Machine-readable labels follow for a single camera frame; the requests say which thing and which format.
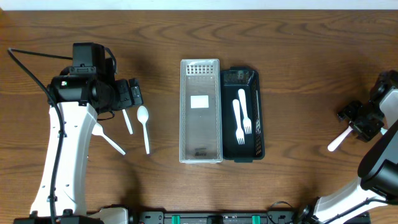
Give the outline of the white spoon basket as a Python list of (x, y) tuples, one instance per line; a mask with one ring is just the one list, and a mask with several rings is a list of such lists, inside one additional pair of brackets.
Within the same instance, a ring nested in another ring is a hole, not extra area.
[(146, 148), (146, 154), (150, 154), (149, 138), (147, 133), (147, 121), (149, 119), (149, 112), (145, 106), (140, 106), (137, 110), (137, 119), (142, 124), (144, 144)]

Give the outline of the white spoon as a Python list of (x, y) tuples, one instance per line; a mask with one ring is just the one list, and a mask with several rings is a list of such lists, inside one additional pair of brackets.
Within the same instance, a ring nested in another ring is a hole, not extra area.
[(123, 116), (124, 116), (124, 120), (127, 126), (127, 130), (129, 131), (129, 134), (133, 134), (133, 128), (132, 128), (132, 124), (131, 124), (131, 120), (129, 118), (128, 112), (126, 109), (122, 110), (123, 112)]
[(120, 154), (122, 154), (123, 156), (126, 155), (125, 150), (123, 150), (116, 142), (114, 142), (111, 138), (105, 135), (103, 127), (99, 123), (96, 123), (94, 125), (92, 134), (95, 136), (101, 136), (103, 139), (105, 139), (105, 141), (107, 141), (111, 146), (113, 146), (115, 150), (117, 150)]
[(338, 137), (336, 137), (334, 140), (332, 140), (331, 143), (327, 146), (327, 149), (330, 152), (335, 151), (338, 146), (347, 138), (347, 136), (352, 132), (352, 127), (348, 126), (345, 131), (343, 131)]

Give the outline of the white fork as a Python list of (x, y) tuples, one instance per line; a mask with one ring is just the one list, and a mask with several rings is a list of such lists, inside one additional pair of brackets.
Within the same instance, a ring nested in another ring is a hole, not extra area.
[(239, 97), (239, 101), (240, 101), (242, 112), (243, 112), (244, 132), (246, 134), (251, 134), (252, 133), (252, 122), (251, 122), (250, 118), (248, 117), (246, 94), (245, 94), (244, 89), (241, 88), (238, 90), (238, 97)]
[(239, 107), (239, 100), (234, 99), (233, 100), (233, 110), (234, 110), (234, 115), (236, 119), (236, 139), (238, 141), (239, 145), (244, 144), (244, 132), (242, 129), (242, 124), (241, 124), (241, 113), (240, 113), (240, 107)]

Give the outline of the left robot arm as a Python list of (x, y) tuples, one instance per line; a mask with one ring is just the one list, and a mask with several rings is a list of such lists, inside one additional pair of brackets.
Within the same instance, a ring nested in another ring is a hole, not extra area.
[(101, 113), (142, 108), (139, 82), (116, 80), (117, 61), (107, 47), (73, 44), (72, 65), (39, 83), (50, 105), (50, 137), (40, 188), (27, 218), (14, 223), (135, 223), (127, 206), (110, 205), (89, 214), (85, 176), (91, 136), (104, 136)]

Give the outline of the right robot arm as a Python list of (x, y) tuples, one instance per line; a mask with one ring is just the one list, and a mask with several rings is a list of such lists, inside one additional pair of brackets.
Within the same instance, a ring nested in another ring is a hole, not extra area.
[(397, 205), (397, 71), (379, 74), (369, 101), (350, 102), (338, 112), (348, 128), (328, 145), (334, 151), (351, 132), (369, 142), (382, 137), (363, 157), (358, 176), (339, 191), (319, 197), (297, 214), (296, 223), (346, 223), (368, 210)]

